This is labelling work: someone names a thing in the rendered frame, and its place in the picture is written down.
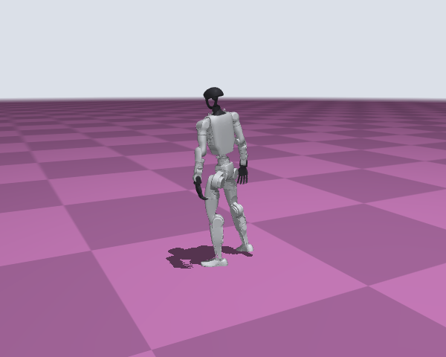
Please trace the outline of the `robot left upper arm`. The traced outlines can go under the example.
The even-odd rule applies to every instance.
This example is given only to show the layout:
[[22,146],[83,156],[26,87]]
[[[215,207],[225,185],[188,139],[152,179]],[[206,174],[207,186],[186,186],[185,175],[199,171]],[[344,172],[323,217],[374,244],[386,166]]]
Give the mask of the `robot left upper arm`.
[[[207,154],[207,130],[210,128],[210,119],[205,118],[196,124],[198,147],[201,148],[201,157]],[[197,147],[196,147],[197,148]]]

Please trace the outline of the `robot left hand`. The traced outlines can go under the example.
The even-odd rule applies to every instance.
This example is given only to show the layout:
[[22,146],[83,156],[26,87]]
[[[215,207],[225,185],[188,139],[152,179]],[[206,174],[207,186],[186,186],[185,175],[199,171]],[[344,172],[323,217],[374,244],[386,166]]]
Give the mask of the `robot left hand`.
[[203,199],[203,200],[207,200],[208,198],[205,198],[202,194],[202,190],[201,190],[201,177],[197,176],[196,178],[196,182],[194,181],[193,183],[195,184],[195,188],[196,188],[196,192],[198,193],[198,196]]

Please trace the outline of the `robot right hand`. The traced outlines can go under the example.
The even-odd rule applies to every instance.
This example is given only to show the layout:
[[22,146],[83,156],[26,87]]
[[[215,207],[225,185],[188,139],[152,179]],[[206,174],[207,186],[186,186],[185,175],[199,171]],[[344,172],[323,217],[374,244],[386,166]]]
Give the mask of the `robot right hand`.
[[[240,162],[241,162],[241,160],[240,160]],[[240,162],[239,162],[239,166],[240,166],[240,168],[239,168],[239,177],[238,177],[237,184],[239,183],[240,176],[241,176],[240,184],[242,183],[242,177],[243,177],[243,184],[245,183],[245,176],[246,176],[246,184],[247,184],[247,182],[248,182],[248,171],[247,171],[246,167],[248,166],[248,160],[246,161],[246,166],[241,165]]]

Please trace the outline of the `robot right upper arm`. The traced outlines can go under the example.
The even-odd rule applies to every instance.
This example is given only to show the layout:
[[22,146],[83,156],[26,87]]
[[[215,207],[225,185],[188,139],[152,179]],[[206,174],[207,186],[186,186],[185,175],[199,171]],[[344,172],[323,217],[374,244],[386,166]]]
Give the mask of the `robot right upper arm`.
[[243,135],[242,132],[242,127],[241,124],[239,122],[239,115],[236,112],[230,112],[232,117],[233,117],[233,128],[234,128],[234,133],[236,134],[235,137],[235,145],[241,145],[245,142],[245,137]]

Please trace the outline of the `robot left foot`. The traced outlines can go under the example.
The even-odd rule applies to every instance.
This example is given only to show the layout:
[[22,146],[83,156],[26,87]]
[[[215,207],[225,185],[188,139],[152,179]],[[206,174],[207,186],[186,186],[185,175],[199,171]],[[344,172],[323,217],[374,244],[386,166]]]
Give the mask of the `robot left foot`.
[[214,257],[210,260],[201,261],[201,265],[205,267],[228,266],[228,262],[225,258],[222,258],[222,261],[216,261],[216,258]]

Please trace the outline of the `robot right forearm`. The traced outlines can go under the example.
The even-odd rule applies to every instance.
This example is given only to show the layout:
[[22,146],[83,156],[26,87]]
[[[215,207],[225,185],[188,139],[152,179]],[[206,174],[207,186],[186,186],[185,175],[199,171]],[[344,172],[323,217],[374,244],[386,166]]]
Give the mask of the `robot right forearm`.
[[240,160],[241,160],[240,164],[243,165],[243,166],[246,166],[246,161],[247,161],[247,158],[248,158],[248,154],[247,154],[247,150],[246,149],[247,149],[246,141],[243,144],[238,145],[238,150],[239,150]]

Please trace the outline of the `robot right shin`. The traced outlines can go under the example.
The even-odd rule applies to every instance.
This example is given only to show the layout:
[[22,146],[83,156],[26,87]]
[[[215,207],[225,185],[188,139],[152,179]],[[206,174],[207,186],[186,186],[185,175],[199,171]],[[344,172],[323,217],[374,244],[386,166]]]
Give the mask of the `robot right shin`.
[[[238,205],[240,205],[240,204],[238,204]],[[242,241],[242,245],[246,246],[246,243],[249,244],[248,237],[247,237],[247,225],[246,225],[246,218],[244,215],[244,209],[242,206],[241,206],[241,208],[242,208],[242,215],[236,216],[236,217],[232,216],[232,218],[233,218],[233,222],[236,227],[236,230],[239,232],[239,236]]]

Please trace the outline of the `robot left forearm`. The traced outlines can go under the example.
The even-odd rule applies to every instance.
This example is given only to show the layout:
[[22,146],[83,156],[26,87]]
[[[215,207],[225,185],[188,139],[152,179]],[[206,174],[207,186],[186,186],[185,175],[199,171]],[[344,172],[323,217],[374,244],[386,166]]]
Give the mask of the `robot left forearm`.
[[194,175],[193,175],[193,181],[196,182],[196,177],[200,176],[203,171],[203,165],[204,165],[204,159],[201,157],[201,148],[197,147],[195,148],[195,167],[194,167]]

